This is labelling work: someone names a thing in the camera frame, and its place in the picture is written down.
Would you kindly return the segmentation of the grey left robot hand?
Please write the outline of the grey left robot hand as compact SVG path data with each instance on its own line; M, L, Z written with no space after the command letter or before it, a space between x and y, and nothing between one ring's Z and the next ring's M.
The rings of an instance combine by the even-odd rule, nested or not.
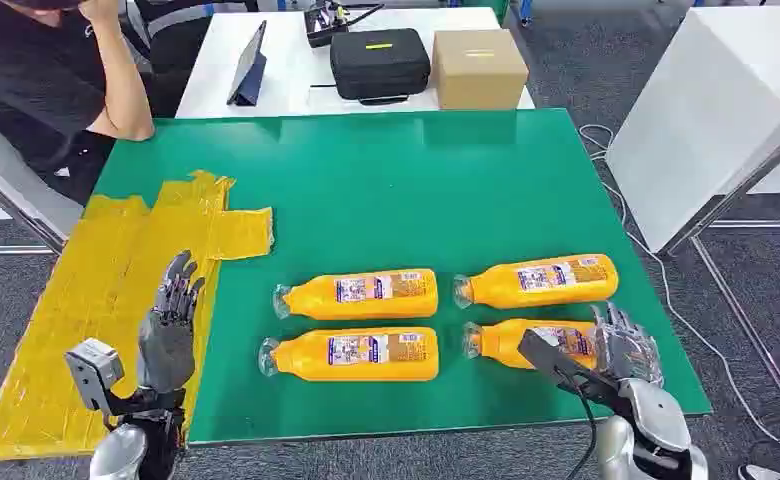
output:
M205 279L192 275L197 263L189 250L168 264L154 303L140 323L137 383L158 393L184 387L195 371L194 314Z

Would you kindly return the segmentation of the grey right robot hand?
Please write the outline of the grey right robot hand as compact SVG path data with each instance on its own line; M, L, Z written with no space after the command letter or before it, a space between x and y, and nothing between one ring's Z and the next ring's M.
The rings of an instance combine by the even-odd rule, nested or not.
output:
M604 308L597 304L590 308L595 321L594 370L612 380L638 378L662 387L664 376L654 337L611 301Z

